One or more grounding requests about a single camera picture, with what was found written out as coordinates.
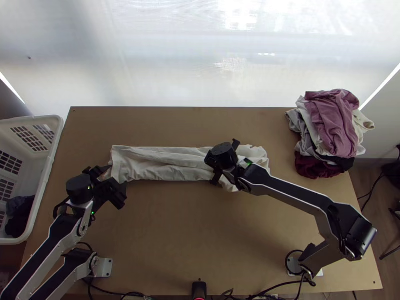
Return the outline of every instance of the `clothing pile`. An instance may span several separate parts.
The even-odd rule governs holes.
[[[301,134],[295,150],[297,172],[330,178],[348,171],[366,149],[364,134],[375,124],[358,110],[360,102],[345,89],[308,91],[286,112],[289,127]]]

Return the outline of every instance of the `white curtain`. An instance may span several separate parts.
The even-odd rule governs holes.
[[[36,115],[70,106],[364,102],[400,63],[396,0],[0,0],[0,72]]]

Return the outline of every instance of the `plastic basket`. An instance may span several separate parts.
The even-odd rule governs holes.
[[[31,234],[63,126],[58,115],[0,120],[0,245],[20,244]],[[25,232],[18,238],[7,235],[7,202],[32,195],[35,198]]]

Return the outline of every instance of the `brown tabletop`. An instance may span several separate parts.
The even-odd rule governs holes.
[[[63,130],[24,262],[47,238],[52,211],[66,198],[66,181],[88,166],[106,165],[112,145],[204,147],[235,138],[262,146],[275,177],[360,209],[348,173],[312,180],[297,174],[287,108],[72,107]],[[255,294],[282,282],[284,260],[294,249],[319,244],[313,216],[268,196],[229,193],[208,182],[137,181],[128,184],[126,205],[106,203],[82,241],[99,256],[113,258],[112,275],[101,288],[147,295],[188,295],[201,278],[208,293],[234,288]],[[381,289],[370,247],[364,259],[341,260],[323,269],[317,286],[304,292]],[[277,292],[293,294],[298,284]],[[77,282],[69,291],[86,294]]]

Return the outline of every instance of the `purple shirt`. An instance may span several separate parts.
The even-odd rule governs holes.
[[[324,147],[334,156],[353,158],[359,138],[353,127],[353,111],[359,108],[356,96],[345,89],[307,91],[305,104]]]

